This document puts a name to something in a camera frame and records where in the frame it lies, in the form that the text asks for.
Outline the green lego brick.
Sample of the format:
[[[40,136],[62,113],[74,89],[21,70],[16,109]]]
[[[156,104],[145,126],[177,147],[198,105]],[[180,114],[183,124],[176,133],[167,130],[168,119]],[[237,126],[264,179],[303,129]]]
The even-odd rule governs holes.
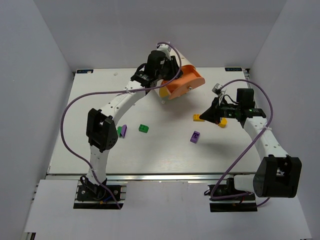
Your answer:
[[[147,125],[140,124],[139,128],[138,128],[138,131],[142,132],[142,133],[147,133],[149,131],[149,127]]]

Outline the purple rectangular lego brick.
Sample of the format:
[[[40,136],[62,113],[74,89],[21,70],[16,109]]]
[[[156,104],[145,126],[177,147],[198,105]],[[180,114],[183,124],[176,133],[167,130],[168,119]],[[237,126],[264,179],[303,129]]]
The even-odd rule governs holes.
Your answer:
[[[127,128],[128,128],[128,127],[127,127],[126,124],[124,124],[124,125],[121,127],[120,136],[121,136],[122,138],[124,138],[124,137],[126,136]]]

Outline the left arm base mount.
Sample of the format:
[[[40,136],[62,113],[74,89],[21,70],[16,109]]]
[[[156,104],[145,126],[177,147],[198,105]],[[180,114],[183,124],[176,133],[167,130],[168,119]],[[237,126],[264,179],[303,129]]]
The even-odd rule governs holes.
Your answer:
[[[96,185],[83,175],[80,177],[74,198],[74,209],[120,210],[126,198],[125,185],[106,185],[111,193],[101,185]]]

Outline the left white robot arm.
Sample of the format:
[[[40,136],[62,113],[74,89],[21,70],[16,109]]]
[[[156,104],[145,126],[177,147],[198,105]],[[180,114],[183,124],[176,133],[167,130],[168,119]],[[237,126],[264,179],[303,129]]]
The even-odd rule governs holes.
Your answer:
[[[159,88],[160,80],[170,83],[181,77],[181,57],[178,52],[171,55],[175,50],[170,43],[159,42],[123,91],[104,107],[89,111],[86,135],[90,145],[90,167],[86,177],[92,184],[99,185],[106,180],[108,155],[118,140],[116,126],[122,116],[151,90]]]

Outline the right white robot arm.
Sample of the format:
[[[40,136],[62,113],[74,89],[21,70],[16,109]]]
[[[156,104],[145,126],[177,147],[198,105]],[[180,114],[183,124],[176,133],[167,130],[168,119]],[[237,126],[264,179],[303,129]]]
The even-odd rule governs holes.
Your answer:
[[[212,90],[217,96],[200,119],[219,124],[223,118],[236,119],[247,132],[261,159],[255,174],[236,174],[227,179],[231,195],[253,193],[265,198],[293,198],[297,194],[302,162],[290,156],[278,143],[267,126],[266,114],[255,107],[254,90],[237,89],[236,101],[228,103],[225,91],[216,85]]]

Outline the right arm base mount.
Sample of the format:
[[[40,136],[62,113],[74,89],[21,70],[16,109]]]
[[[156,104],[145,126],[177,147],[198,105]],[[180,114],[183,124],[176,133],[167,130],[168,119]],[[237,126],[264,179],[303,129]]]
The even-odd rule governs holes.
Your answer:
[[[211,198],[211,191],[214,184],[208,185],[208,189],[203,193],[209,197],[209,208],[211,213],[244,213],[257,212],[258,207],[254,194],[244,195],[245,191],[233,189],[228,184],[220,184]]]

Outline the yellow drawer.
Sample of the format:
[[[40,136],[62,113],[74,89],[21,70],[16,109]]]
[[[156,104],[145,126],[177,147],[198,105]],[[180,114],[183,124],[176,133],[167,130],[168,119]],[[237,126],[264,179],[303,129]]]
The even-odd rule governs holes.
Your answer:
[[[166,86],[159,88],[158,95],[162,99],[169,99],[171,92],[168,90]]]

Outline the yellow rectangular lego brick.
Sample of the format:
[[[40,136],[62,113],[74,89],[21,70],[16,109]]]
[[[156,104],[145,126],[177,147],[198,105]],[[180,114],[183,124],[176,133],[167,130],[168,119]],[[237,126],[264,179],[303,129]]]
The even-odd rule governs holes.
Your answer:
[[[194,122],[204,122],[205,120],[200,118],[200,114],[194,114],[193,115],[193,121]]]

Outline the green wedge lego piece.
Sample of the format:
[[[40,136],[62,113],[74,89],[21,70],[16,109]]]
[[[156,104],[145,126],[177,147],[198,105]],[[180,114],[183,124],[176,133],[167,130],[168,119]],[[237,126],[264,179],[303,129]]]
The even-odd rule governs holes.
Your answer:
[[[122,136],[122,127],[121,127],[121,126],[118,126],[118,127],[117,127],[117,133],[118,133],[118,136],[119,136],[119,137]]]

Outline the purple sloped lego brick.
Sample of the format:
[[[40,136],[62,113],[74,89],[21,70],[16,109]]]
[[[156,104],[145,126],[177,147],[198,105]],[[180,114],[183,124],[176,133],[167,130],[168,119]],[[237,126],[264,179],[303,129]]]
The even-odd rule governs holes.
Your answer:
[[[198,131],[194,131],[190,138],[190,142],[196,144],[199,140],[199,137],[200,137],[200,133]]]

